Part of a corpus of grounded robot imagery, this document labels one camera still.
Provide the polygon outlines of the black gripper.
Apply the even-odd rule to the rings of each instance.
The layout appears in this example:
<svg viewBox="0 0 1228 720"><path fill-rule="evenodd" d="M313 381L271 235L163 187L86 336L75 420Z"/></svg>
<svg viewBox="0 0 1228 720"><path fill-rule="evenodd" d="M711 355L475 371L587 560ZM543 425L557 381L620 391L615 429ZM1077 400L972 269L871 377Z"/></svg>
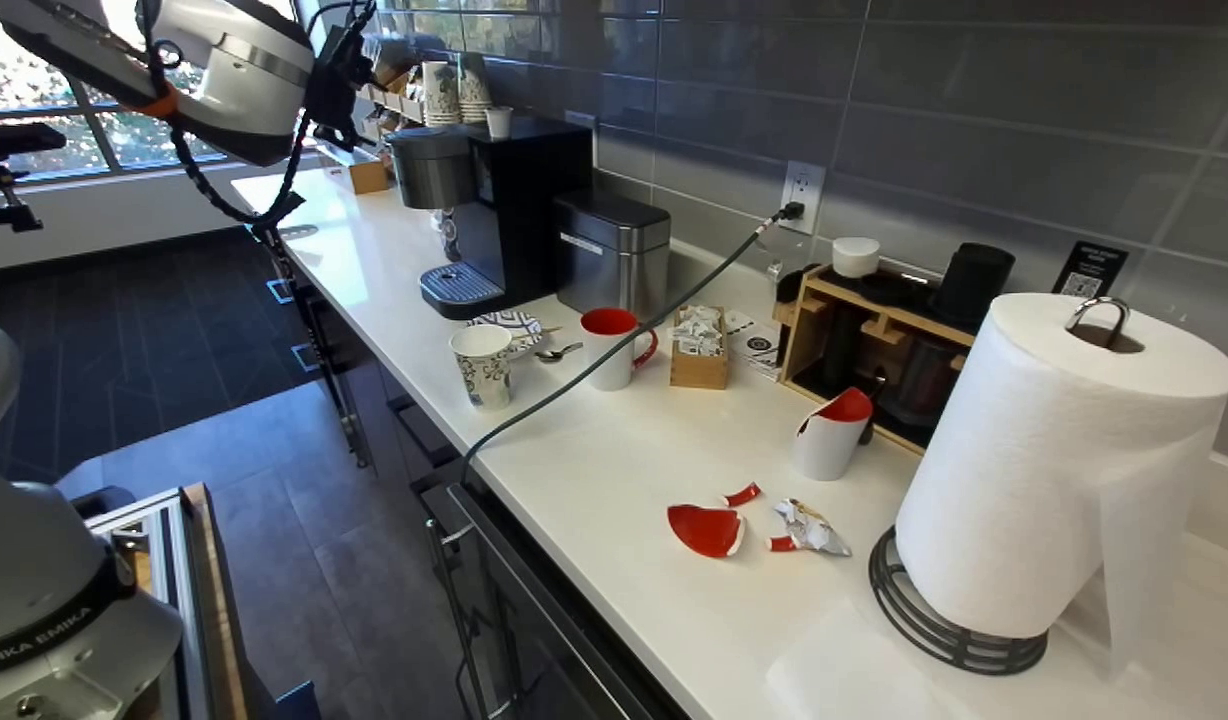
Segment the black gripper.
<svg viewBox="0 0 1228 720"><path fill-rule="evenodd" d="M345 19L330 29L326 47L313 59L306 117L317 123L319 141L336 148L351 148L362 141L351 123L357 91L373 76L373 59L364 58L364 29L377 11L373 0L334 0Z"/></svg>

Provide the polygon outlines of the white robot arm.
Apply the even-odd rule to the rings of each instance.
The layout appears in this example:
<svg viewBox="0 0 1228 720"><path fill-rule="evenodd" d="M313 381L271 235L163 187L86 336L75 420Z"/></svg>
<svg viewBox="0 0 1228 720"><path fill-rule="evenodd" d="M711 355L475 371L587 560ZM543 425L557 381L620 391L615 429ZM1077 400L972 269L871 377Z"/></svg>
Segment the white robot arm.
<svg viewBox="0 0 1228 720"><path fill-rule="evenodd" d="M136 0L136 36L104 0L0 0L0 29L128 109L251 163L286 162L306 120L348 133L351 16L326 47L263 0ZM0 328L0 425L37 381ZM0 472L0 720L125 720L180 649L180 615L52 485Z"/></svg>

